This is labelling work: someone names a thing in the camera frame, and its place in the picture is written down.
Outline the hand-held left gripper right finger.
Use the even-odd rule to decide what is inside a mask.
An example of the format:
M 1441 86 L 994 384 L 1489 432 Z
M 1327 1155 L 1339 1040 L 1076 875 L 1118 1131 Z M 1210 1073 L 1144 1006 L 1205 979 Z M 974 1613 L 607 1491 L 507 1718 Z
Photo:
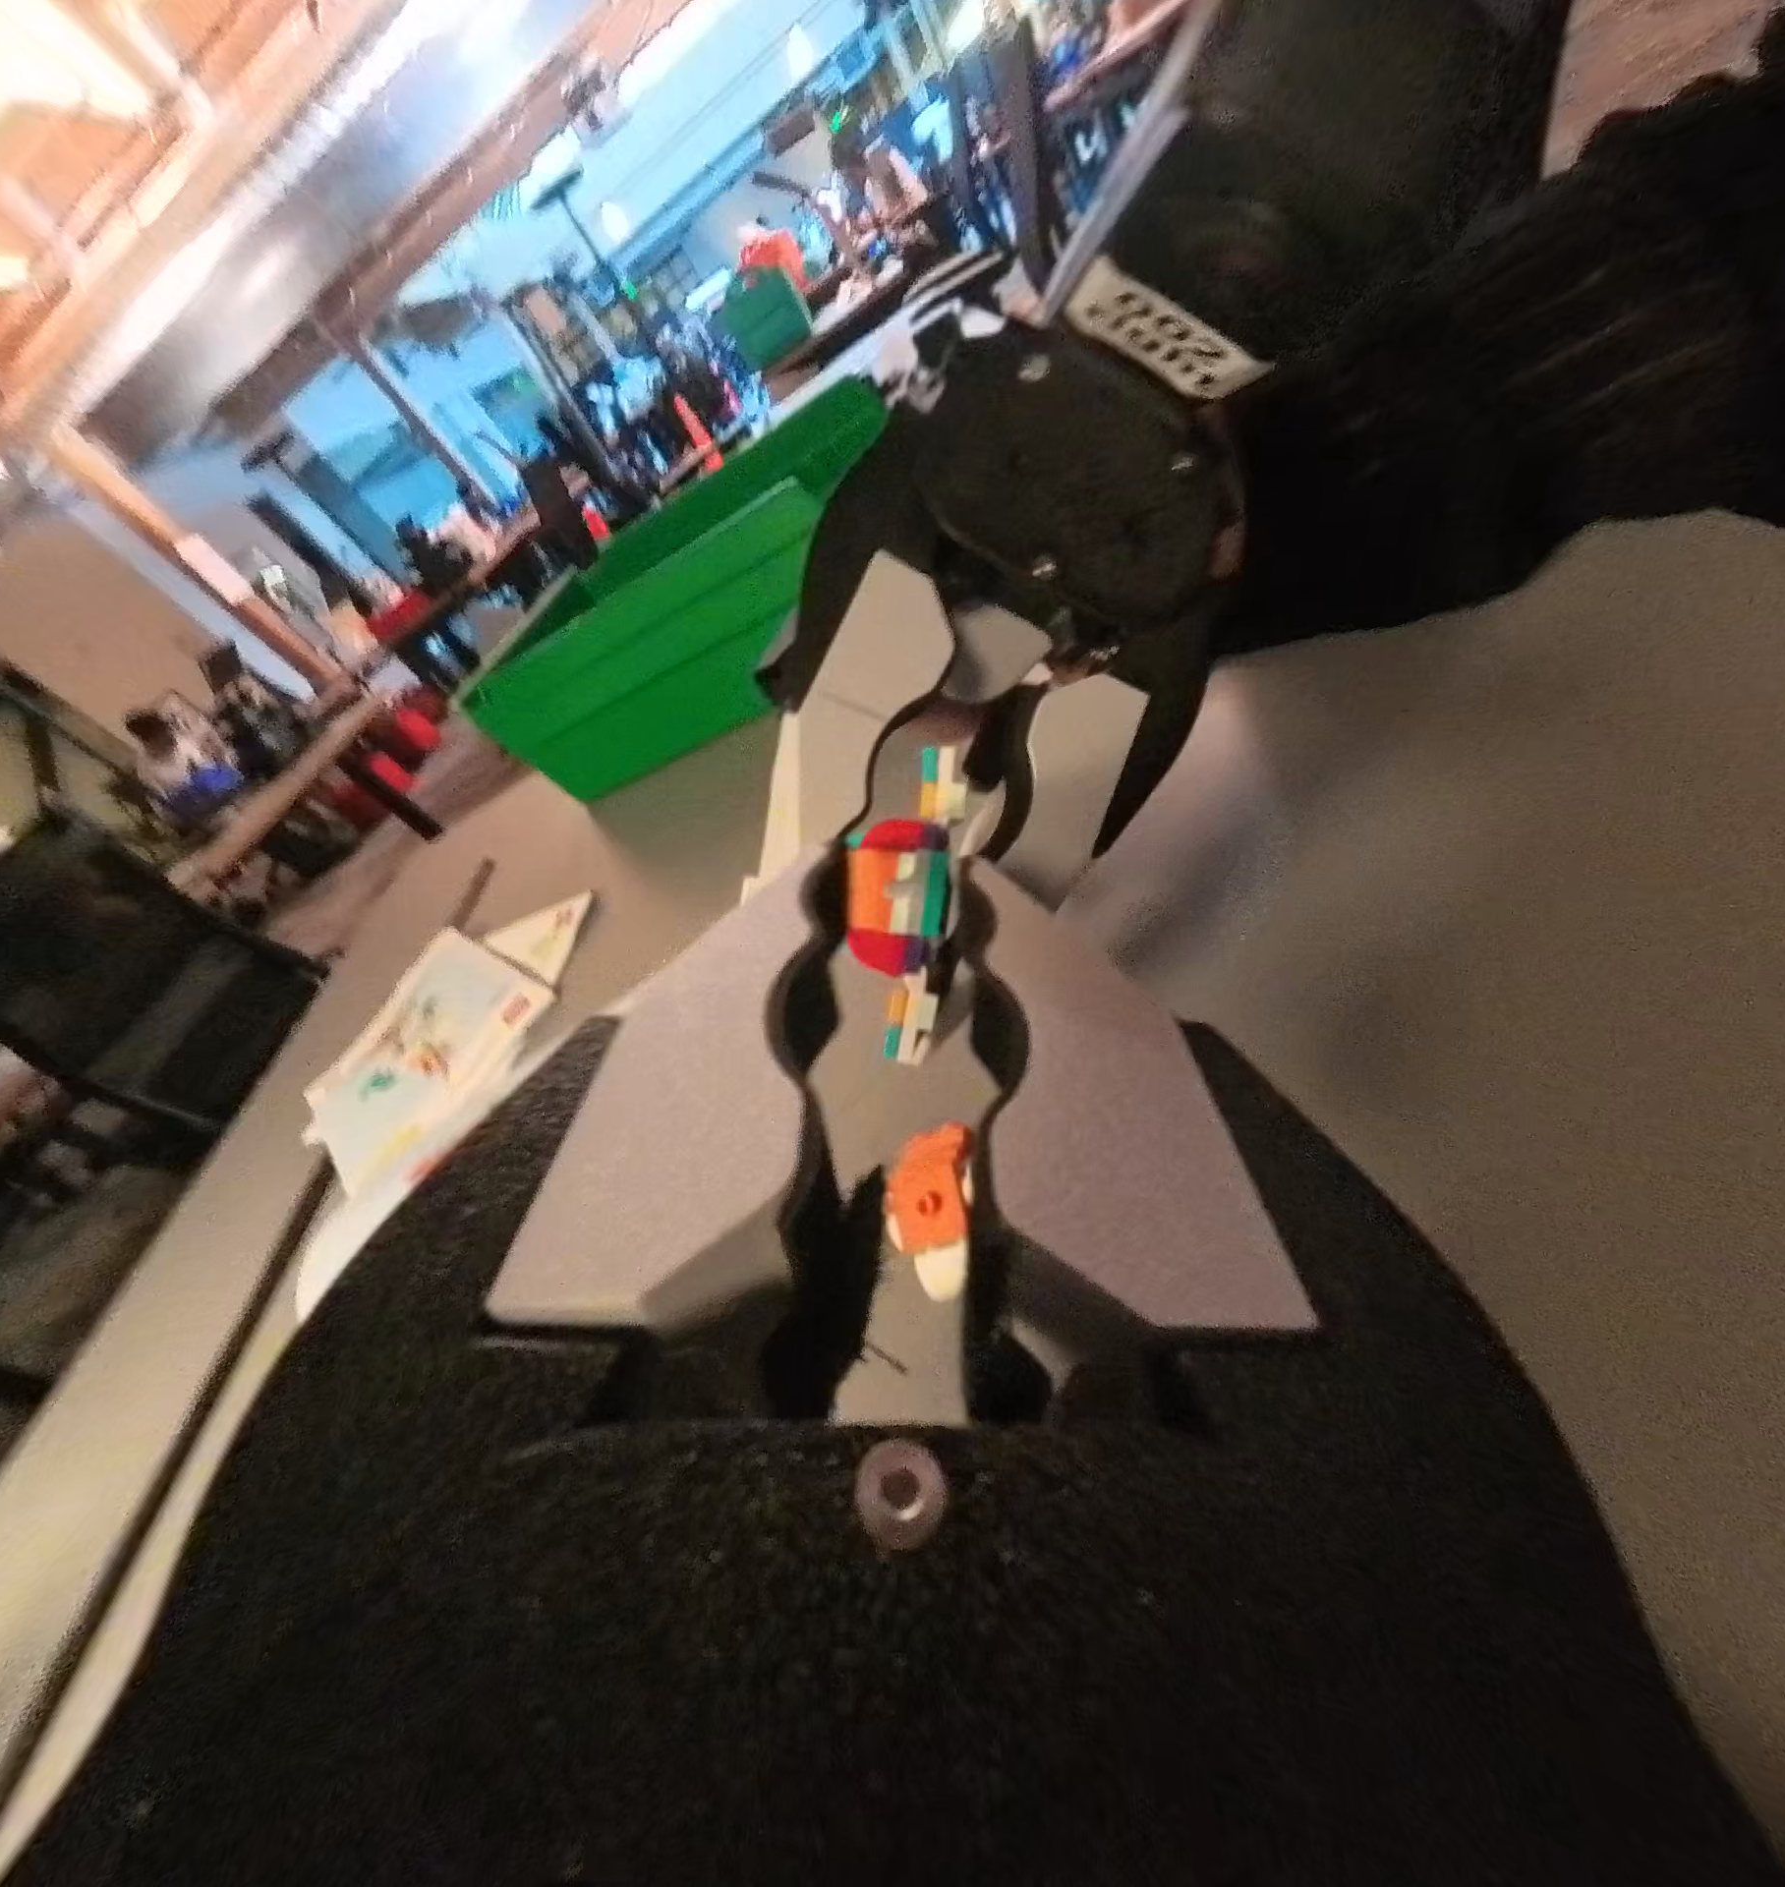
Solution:
M 1181 1023 L 994 866 L 962 889 L 971 1049 L 998 1089 L 974 1210 L 1000 1326 L 1034 1353 L 1314 1331 Z

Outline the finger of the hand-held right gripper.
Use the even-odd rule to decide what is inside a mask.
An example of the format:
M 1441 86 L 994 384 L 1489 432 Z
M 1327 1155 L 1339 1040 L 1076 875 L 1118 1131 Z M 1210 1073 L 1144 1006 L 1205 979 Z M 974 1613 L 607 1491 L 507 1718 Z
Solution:
M 1048 637 L 1001 606 L 973 606 L 952 625 L 955 766 L 967 791 L 952 858 L 964 868 L 1072 868 L 1074 723 Z
M 921 742 L 971 739 L 974 710 L 946 695 L 957 654 L 934 582 L 875 556 L 803 705 L 780 722 L 752 895 L 875 816 L 912 810 Z

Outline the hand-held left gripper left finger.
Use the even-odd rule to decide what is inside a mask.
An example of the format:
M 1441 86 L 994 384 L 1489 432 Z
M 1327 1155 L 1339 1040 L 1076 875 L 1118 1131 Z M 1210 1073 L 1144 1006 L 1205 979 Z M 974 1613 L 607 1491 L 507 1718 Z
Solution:
M 843 859 L 803 852 L 629 998 L 499 1265 L 507 1329 L 699 1334 L 858 1284 L 813 1087 Z

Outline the colourful toy brick fish body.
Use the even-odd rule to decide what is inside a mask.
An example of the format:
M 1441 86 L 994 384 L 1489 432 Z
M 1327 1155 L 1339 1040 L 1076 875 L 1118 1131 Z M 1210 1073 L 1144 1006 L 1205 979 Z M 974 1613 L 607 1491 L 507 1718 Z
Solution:
M 842 851 L 842 932 L 828 971 L 837 1018 L 871 1060 L 921 1069 L 971 1014 L 967 866 L 986 804 L 967 737 L 925 736 Z

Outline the orange toy brick head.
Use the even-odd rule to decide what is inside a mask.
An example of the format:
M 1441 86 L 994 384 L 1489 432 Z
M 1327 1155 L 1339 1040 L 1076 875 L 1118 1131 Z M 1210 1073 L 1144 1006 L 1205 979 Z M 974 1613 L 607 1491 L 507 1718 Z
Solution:
M 957 1304 L 973 1251 L 974 1131 L 949 1120 L 904 1142 L 885 1178 L 883 1222 L 932 1304 Z

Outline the green plastic bin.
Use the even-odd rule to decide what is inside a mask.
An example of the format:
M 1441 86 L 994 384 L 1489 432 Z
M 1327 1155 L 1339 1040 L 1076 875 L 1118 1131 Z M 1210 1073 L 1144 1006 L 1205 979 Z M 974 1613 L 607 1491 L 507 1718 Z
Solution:
M 466 682 L 465 720 L 582 804 L 761 720 L 814 529 L 885 423 L 848 375 L 616 534 Z

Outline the small paper leaflet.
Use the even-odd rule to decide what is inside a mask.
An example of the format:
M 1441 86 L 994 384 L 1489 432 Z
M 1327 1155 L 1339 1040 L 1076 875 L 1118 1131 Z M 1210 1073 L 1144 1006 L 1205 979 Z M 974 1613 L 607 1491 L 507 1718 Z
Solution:
M 586 887 L 516 917 L 479 941 L 519 974 L 557 990 L 595 905 L 596 895 Z

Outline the closed instruction booklet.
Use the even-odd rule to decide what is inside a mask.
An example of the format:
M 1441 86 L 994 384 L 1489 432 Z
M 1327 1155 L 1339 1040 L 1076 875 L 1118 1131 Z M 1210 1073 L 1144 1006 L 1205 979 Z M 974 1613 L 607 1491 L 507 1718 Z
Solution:
M 437 932 L 307 1086 L 307 1144 L 345 1194 L 387 1182 L 513 1062 L 554 1001 L 554 983 L 535 971 L 459 928 Z

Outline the dark furniture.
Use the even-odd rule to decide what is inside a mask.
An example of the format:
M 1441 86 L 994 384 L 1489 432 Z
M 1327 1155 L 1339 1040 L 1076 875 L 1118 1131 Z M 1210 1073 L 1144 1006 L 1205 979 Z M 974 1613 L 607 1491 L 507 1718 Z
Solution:
M 0 849 L 0 1049 L 172 1165 L 230 1128 L 327 976 L 66 804 Z

